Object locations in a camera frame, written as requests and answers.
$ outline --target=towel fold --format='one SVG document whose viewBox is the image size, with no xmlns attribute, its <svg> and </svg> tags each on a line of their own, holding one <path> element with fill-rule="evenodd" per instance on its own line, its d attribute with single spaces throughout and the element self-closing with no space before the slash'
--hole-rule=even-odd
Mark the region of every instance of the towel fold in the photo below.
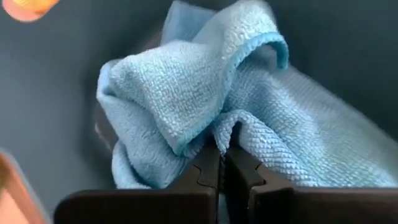
<svg viewBox="0 0 398 224">
<path fill-rule="evenodd" d="M 214 136 L 297 185 L 398 186 L 398 145 L 301 74 L 270 7 L 238 1 L 215 12 L 174 1 L 161 46 L 101 69 L 97 98 L 119 137 L 119 188 L 164 188 Z"/>
</svg>

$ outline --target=microfiber towel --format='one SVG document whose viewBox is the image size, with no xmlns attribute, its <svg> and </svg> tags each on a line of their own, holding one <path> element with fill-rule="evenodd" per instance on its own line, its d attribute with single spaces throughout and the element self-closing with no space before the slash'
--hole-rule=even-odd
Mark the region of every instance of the microfiber towel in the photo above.
<svg viewBox="0 0 398 224">
<path fill-rule="evenodd" d="M 238 123 L 239 145 L 297 185 L 398 186 L 397 143 L 288 58 L 263 1 L 173 2 L 160 47 L 100 71 L 118 188 L 168 186 L 209 136 L 225 153 Z"/>
</svg>

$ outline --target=gray surface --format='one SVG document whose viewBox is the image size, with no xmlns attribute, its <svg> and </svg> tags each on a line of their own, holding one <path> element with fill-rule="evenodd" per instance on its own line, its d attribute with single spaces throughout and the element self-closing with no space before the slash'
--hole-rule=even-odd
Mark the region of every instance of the gray surface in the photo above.
<svg viewBox="0 0 398 224">
<path fill-rule="evenodd" d="M 162 20 L 170 3 L 64 0 L 33 24 L 0 11 L 0 146 L 49 213 L 69 193 L 113 187 L 110 153 L 93 128 L 98 70 L 145 42 L 143 30 Z M 396 133 L 398 104 L 390 102 L 398 96 L 398 2 L 270 4 L 292 63 Z"/>
</svg>

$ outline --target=orange object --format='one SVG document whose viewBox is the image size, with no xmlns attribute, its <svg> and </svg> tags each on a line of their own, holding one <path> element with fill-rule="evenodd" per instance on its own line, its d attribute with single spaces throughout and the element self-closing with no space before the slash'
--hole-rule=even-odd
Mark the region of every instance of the orange object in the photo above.
<svg viewBox="0 0 398 224">
<path fill-rule="evenodd" d="M 2 0 L 4 10 L 14 19 L 32 22 L 41 18 L 59 0 Z"/>
</svg>

